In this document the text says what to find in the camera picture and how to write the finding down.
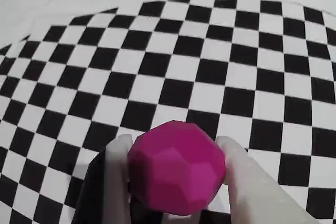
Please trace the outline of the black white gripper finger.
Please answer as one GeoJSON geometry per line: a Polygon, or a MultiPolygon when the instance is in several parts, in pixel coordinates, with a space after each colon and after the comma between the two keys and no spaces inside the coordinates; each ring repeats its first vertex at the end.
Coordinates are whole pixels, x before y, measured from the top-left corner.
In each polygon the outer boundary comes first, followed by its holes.
{"type": "Polygon", "coordinates": [[[112,140],[90,163],[72,223],[131,223],[127,154],[132,136],[112,140]]]}

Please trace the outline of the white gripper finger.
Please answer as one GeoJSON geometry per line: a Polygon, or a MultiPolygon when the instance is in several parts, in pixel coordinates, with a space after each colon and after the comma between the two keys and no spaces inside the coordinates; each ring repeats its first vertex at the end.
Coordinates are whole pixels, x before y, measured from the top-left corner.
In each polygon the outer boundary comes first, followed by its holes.
{"type": "Polygon", "coordinates": [[[225,155],[232,223],[319,223],[228,136],[216,144],[225,155]]]}

